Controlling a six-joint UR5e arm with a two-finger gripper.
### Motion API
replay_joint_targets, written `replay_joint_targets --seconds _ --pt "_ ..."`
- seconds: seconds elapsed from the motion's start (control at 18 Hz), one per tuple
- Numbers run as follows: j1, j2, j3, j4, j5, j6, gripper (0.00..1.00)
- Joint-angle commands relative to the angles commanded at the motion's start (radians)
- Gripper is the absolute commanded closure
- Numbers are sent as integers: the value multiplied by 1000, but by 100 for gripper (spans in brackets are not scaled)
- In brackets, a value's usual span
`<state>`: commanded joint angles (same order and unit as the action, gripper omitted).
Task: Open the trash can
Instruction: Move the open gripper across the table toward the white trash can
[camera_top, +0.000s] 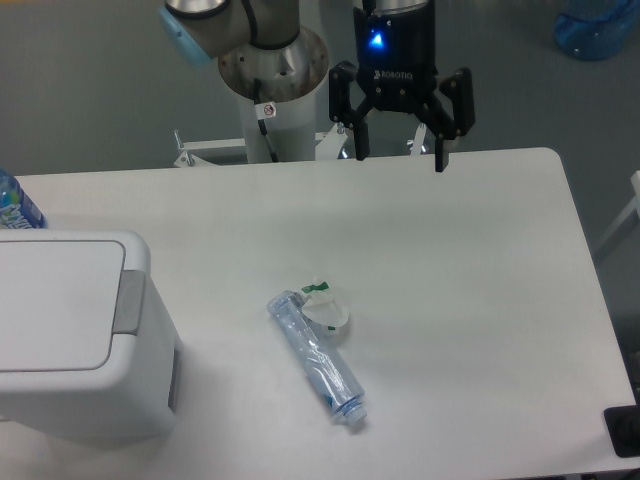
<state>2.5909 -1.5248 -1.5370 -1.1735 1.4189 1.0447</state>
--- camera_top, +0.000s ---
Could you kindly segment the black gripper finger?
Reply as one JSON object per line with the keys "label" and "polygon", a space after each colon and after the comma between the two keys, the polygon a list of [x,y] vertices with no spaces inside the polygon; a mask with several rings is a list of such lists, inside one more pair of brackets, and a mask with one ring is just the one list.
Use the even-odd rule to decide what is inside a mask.
{"label": "black gripper finger", "polygon": [[372,108],[365,98],[357,109],[351,105],[351,84],[356,80],[358,68],[348,61],[341,61],[329,71],[329,118],[342,123],[353,132],[355,154],[358,161],[370,155],[369,130],[366,115]]}
{"label": "black gripper finger", "polygon": [[449,164],[449,144],[467,135],[474,125],[472,72],[461,67],[448,76],[434,76],[415,116],[434,135],[434,166],[443,173]]}

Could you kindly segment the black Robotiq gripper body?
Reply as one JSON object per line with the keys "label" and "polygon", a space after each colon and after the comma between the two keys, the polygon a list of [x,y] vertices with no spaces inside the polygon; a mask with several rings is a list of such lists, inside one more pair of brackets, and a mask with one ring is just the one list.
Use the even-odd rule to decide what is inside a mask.
{"label": "black Robotiq gripper body", "polygon": [[413,114],[433,94],[435,3],[362,1],[353,8],[356,82],[370,107]]}

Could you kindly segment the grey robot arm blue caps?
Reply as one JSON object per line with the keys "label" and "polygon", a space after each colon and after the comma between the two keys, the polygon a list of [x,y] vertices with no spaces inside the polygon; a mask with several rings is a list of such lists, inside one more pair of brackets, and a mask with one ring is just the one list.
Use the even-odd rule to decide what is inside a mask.
{"label": "grey robot arm blue caps", "polygon": [[358,1],[357,59],[331,64],[323,40],[300,21],[296,1],[167,1],[161,23],[190,63],[216,62],[239,101],[252,163],[317,158],[315,107],[327,86],[328,116],[348,129],[355,156],[370,153],[371,111],[416,117],[434,135],[435,168],[475,122],[472,75],[443,76],[435,61],[431,1]]}

